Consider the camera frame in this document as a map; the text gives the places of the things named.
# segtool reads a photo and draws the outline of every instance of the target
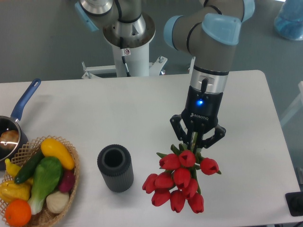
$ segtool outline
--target artificial vegetable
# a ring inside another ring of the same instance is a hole
[[[57,191],[46,197],[46,205],[50,212],[60,214],[68,204],[70,196],[67,192]]]
[[[27,183],[15,184],[14,181],[4,181],[0,184],[0,198],[7,203],[16,199],[28,200],[30,185]]]
[[[4,217],[9,226],[24,226],[32,217],[30,206],[24,200],[14,200],[6,207]]]
[[[42,151],[37,151],[19,170],[15,177],[15,183],[24,183],[34,175],[35,169],[39,162],[44,158]]]
[[[56,157],[45,157],[36,167],[32,196],[28,200],[32,215],[42,210],[46,197],[53,192],[63,174],[62,165]]]
[[[69,192],[75,185],[75,175],[71,170],[65,170],[62,180],[58,185],[58,189],[61,192]]]
[[[5,165],[6,165],[6,172],[8,172],[9,175],[15,178],[17,173],[20,171],[21,167],[17,166],[16,164],[11,163],[10,159],[7,158],[5,160]],[[30,177],[26,183],[29,183],[30,185],[33,185],[33,178]]]
[[[45,157],[58,158],[63,168],[72,170],[75,167],[73,157],[61,142],[47,138],[41,143],[41,150]]]

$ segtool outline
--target blue indicator light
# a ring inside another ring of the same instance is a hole
[[[198,100],[198,101],[197,101],[197,105],[198,105],[198,106],[201,106],[202,104],[203,104],[203,101],[202,101],[202,100]]]

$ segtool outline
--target orange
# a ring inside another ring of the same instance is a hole
[[[32,211],[25,200],[14,200],[5,210],[5,218],[10,226],[20,227],[26,225],[32,217]]]

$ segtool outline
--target black container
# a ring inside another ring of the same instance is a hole
[[[113,192],[124,192],[134,181],[131,155],[128,150],[117,144],[101,150],[97,159],[103,179]]]

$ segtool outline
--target blue object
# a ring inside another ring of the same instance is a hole
[[[176,23],[176,21],[178,20],[179,17],[182,17],[182,16],[174,16],[174,17],[171,17],[165,24],[164,26],[164,31],[163,31],[163,34],[164,34],[164,40],[166,42],[166,44],[168,46],[170,46],[171,48],[174,48],[175,49],[175,46],[174,46],[174,43],[172,41],[172,30],[174,28],[174,25]]]
[[[203,101],[201,99],[197,101],[198,106],[201,106],[202,104],[203,104]]]
[[[218,42],[226,45],[237,45],[241,21],[236,17],[208,13],[202,22],[202,28]]]
[[[21,96],[21,98],[19,99],[19,101],[15,105],[15,107],[13,109],[13,112],[10,115],[11,117],[13,117],[15,119],[18,119],[18,120],[21,120],[24,106],[29,101],[29,99],[34,94],[34,92],[37,90],[37,88],[39,87],[40,84],[41,84],[40,79],[34,79],[33,80],[33,82],[29,85],[27,90],[24,92],[24,94]]]
[[[303,0],[287,0],[275,19],[274,27],[284,38],[303,40]]]
[[[242,22],[252,17],[255,12],[255,0],[244,0],[244,17]]]
[[[75,4],[76,12],[78,13],[81,21],[85,24],[85,26],[91,31],[95,32],[99,29],[96,27],[96,25],[91,21],[91,19],[86,15],[84,10],[82,9],[81,5],[77,2]]]

